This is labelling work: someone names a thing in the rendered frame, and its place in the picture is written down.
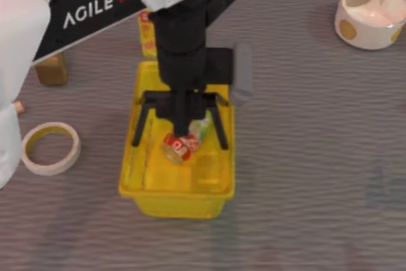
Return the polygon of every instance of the roll of tape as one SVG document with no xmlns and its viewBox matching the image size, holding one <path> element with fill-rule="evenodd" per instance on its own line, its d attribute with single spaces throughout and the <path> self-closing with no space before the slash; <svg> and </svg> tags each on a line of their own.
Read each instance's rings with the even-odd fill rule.
<svg viewBox="0 0 406 271">
<path fill-rule="evenodd" d="M 57 163 L 50 165 L 36 164 L 28 158 L 28 153 L 33 144 L 38 141 L 38 139 L 49 133 L 63 133 L 73 138 L 74 143 L 72 149 L 65 158 Z M 74 130 L 68 124 L 59 122 L 49 122 L 37 126 L 24 137 L 22 145 L 23 163 L 31 172 L 41 176 L 54 176 L 63 173 L 75 164 L 77 158 L 79 157 L 79 154 L 81 153 L 81 141 L 76 130 Z"/>
</svg>

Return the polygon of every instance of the gray table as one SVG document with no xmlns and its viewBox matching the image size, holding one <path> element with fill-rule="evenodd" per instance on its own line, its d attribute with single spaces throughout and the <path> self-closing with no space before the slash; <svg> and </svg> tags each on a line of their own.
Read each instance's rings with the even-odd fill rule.
<svg viewBox="0 0 406 271">
<path fill-rule="evenodd" d="M 256 95 L 237 110 L 237 194 L 213 221 L 143 216 L 117 182 L 133 79 L 134 20 L 67 52 L 67 87 L 32 70 L 22 133 L 63 121 L 77 165 L 21 165 L 0 193 L 2 271 L 406 269 L 405 36 L 378 52 L 334 34 L 334 1 L 239 1 L 209 43 L 254 49 Z M 69 143 L 43 142 L 55 161 Z"/>
</svg>

